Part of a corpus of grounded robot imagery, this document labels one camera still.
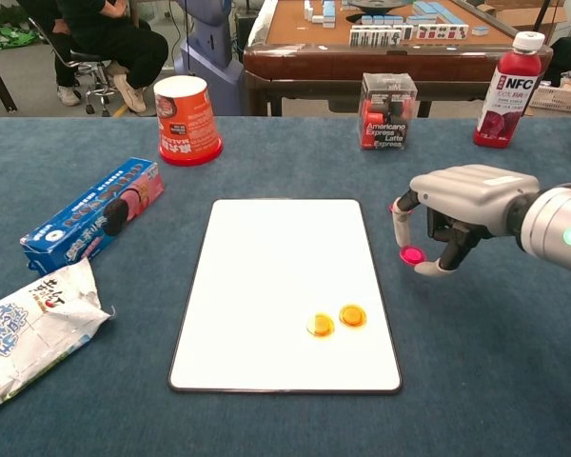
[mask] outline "bottle label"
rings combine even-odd
[[[516,76],[495,70],[486,93],[477,130],[481,137],[511,138],[538,76]]]

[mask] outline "white sneaker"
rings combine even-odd
[[[123,95],[123,100],[131,110],[135,112],[146,111],[146,103],[144,103],[144,90],[134,89],[127,82],[125,74],[117,74],[114,76],[114,86]]]
[[[118,62],[116,62],[115,60],[112,60],[109,65],[106,67],[106,72],[114,77],[117,74],[127,74],[129,73],[129,69],[127,67],[123,67],[121,64],[119,64]]]
[[[57,86],[57,98],[61,103],[67,107],[74,107],[80,105],[80,98],[74,93],[74,88],[65,88],[64,86]]]

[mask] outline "green bag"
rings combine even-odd
[[[35,30],[18,29],[16,27],[0,27],[0,50],[21,48],[34,43],[38,39]]]

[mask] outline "blue tablecloth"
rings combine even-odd
[[[398,258],[386,206],[417,174],[484,163],[571,182],[571,119],[524,119],[506,150],[474,146],[473,126],[417,120],[406,150],[362,152],[351,119],[219,119],[223,154],[198,168],[160,163],[166,193],[93,260],[118,316],[0,407],[0,457],[571,456],[571,272],[514,239],[482,242],[441,280]],[[157,158],[156,143],[153,119],[0,119],[0,298],[36,278],[23,234],[126,158]],[[225,197],[361,202],[399,394],[169,389],[211,204]],[[437,255],[415,216],[413,236]]]

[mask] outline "white board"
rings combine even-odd
[[[354,303],[361,328],[339,321]],[[306,329],[317,312],[335,331]],[[169,383],[183,390],[394,392],[401,384],[360,205],[218,200]]]

